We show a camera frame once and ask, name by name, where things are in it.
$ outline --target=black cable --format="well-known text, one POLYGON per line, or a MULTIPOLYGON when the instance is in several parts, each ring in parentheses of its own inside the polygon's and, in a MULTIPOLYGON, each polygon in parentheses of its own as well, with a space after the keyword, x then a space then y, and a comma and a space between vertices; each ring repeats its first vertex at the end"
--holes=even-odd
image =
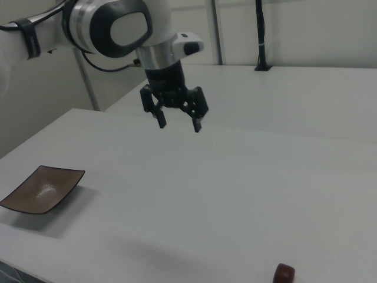
MULTIPOLYGON (((49 9, 49 10, 47 10, 47 11, 45 11, 45 12, 39 14, 39 15, 51 12, 52 10, 56 9, 57 7, 59 7, 63 2, 65 2, 65 0, 62 1, 62 2, 60 2, 58 5, 54 6, 53 8, 51 8, 51 9, 49 9)), ((57 13, 61 12, 62 10, 63 10, 63 6, 61 8, 59 8, 59 9, 57 9, 56 11, 52 12, 51 14, 48 14, 47 16, 44 16, 43 18, 40 18, 39 20, 33 22, 33 24, 36 26, 36 25, 40 24, 41 22, 44 22, 45 20, 47 20, 47 19, 51 18, 52 16, 56 15, 57 13)), ((3 25, 0 25, 0 31, 20 31, 20 30, 21 30, 20 27, 5 27, 3 25)))
POLYGON ((86 61, 90 66, 92 66, 93 68, 97 69, 98 71, 105 72, 105 73, 116 73, 116 72, 119 72, 119 71, 125 70, 125 69, 130 68, 130 67, 135 67, 134 65, 129 64, 129 65, 126 65, 126 66, 121 67, 121 68, 118 68, 118 69, 112 69, 112 70, 103 69, 103 68, 100 68, 100 67, 98 67, 97 65, 95 65, 93 62, 91 62, 91 61, 89 60, 89 58, 87 57, 87 55, 86 55, 85 52, 82 52, 82 51, 81 51, 81 54, 82 54, 82 56, 84 57, 85 61, 86 61))

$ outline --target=cable clip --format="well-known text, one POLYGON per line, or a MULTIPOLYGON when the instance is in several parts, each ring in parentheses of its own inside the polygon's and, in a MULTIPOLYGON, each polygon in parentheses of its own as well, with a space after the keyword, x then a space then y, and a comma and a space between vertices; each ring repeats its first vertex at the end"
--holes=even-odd
POLYGON ((29 52, 29 60, 35 57, 39 57, 41 55, 41 47, 39 46, 34 24, 26 18, 21 18, 12 22, 14 22, 22 30, 29 52))

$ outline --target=white table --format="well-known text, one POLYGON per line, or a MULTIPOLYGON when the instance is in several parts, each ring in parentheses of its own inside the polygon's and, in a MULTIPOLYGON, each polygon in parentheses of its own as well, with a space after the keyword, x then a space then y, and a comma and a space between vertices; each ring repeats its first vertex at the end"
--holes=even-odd
MULTIPOLYGON (((185 65, 188 88, 200 86, 210 107, 206 125, 377 142, 377 69, 185 65)), ((143 82, 107 109, 149 117, 143 82)), ((190 121, 165 109, 166 120, 190 121)))
MULTIPOLYGON (((246 67, 218 71, 220 78, 223 73, 235 82, 221 79, 221 88, 213 85, 217 96, 204 85, 211 113, 199 134, 180 113, 169 113, 167 127, 160 130, 146 113, 71 110, 1 159, 0 199, 41 164, 87 172, 74 193, 47 215, 0 208, 0 260, 54 283, 271 283, 279 262, 296 268, 297 283, 374 282, 377 115, 368 114, 371 104, 377 105, 375 70, 327 70, 346 79, 334 83, 337 92, 332 87, 328 96, 317 93, 317 99, 341 100, 336 116, 324 125, 322 116, 330 107, 322 103, 325 110, 310 120, 320 102, 305 92, 281 92, 280 97, 240 91, 246 88, 241 74, 268 81, 274 73, 255 74, 246 67), (358 92, 352 93, 347 78, 356 75, 358 92), (224 94, 236 83, 239 91, 233 96, 239 99, 231 100, 224 94), (247 112, 248 99, 264 111, 248 103, 247 112), (228 101, 229 107, 222 104, 228 101), (344 113, 351 101, 354 111, 344 113), (278 106, 287 110, 288 102, 305 111, 292 106, 279 116, 278 106), (355 115, 358 107, 362 116, 355 115), (223 121, 215 119, 223 117, 219 111, 227 116, 223 121), (284 127, 283 121, 299 118, 300 112, 297 127, 284 127), (272 118, 261 120, 266 113, 272 118), (341 125, 338 115, 358 117, 369 128, 344 125, 336 133, 327 131, 341 125), (239 127, 232 124, 237 121, 239 127)), ((205 80, 197 72, 186 74, 190 81, 197 76, 198 85, 205 80)), ((304 90, 295 80, 290 88, 304 90)), ((313 88, 308 91, 316 93, 313 88)), ((124 101, 136 99, 133 93, 124 101)))

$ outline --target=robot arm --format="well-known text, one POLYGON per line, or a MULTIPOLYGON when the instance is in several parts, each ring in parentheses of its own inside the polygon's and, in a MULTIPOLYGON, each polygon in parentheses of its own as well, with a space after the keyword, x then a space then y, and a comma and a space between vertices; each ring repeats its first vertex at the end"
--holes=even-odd
POLYGON ((204 45, 191 32, 175 32, 168 0, 66 0, 28 20, 34 23, 36 48, 19 21, 0 28, 0 94, 12 67, 33 52, 75 46, 82 52, 120 58, 136 50, 149 80, 140 91, 144 110, 163 128, 162 108, 180 108, 193 119, 195 131, 200 130, 208 106, 200 87, 185 86, 180 60, 204 45))

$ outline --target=silver metal ring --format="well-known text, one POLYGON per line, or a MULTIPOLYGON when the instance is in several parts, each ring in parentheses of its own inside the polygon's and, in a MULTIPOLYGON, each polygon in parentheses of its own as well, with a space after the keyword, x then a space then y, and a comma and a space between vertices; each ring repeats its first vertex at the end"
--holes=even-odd
POLYGON ((179 60, 173 54, 173 42, 176 39, 177 35, 157 45, 137 48, 136 54, 143 68, 146 70, 160 70, 178 62, 179 60))

